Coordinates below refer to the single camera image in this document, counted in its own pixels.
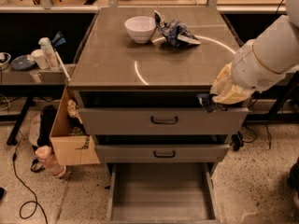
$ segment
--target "gray countertop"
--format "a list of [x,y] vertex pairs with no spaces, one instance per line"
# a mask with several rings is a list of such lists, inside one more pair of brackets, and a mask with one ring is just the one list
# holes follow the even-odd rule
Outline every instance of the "gray countertop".
[[[166,22],[178,19],[198,36],[200,46],[175,48],[156,31],[147,44],[137,44],[125,31],[133,16]],[[214,7],[105,7],[99,12],[82,51],[70,89],[198,89],[210,87],[238,45]]]

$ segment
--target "drawer bottom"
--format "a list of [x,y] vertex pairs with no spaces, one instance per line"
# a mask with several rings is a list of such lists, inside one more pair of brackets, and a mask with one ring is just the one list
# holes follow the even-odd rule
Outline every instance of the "drawer bottom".
[[107,222],[220,223],[214,207],[204,163],[118,163],[113,167]]

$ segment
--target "cabinet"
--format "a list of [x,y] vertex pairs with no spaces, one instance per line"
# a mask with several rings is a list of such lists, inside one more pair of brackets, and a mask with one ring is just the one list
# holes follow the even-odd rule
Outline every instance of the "cabinet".
[[248,110],[207,113],[207,93],[238,48],[211,7],[158,7],[202,44],[174,48],[158,32],[136,44],[126,19],[150,7],[101,9],[68,89],[111,177],[108,223],[219,223],[210,176]]

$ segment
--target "drawer unit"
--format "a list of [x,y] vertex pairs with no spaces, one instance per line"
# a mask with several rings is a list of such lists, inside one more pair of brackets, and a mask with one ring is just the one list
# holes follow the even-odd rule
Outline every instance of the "drawer unit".
[[235,134],[246,108],[207,113],[204,108],[82,108],[91,134]]
[[111,145],[95,146],[102,163],[120,162],[219,162],[229,145]]
[[205,163],[115,164],[107,223],[220,223]]

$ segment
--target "crumpled snack bag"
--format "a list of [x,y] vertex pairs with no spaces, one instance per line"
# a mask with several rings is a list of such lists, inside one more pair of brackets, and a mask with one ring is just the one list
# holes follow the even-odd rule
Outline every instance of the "crumpled snack bag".
[[174,47],[200,45],[195,35],[192,35],[188,27],[176,19],[166,23],[158,11],[155,10],[155,20],[158,31],[167,42]]

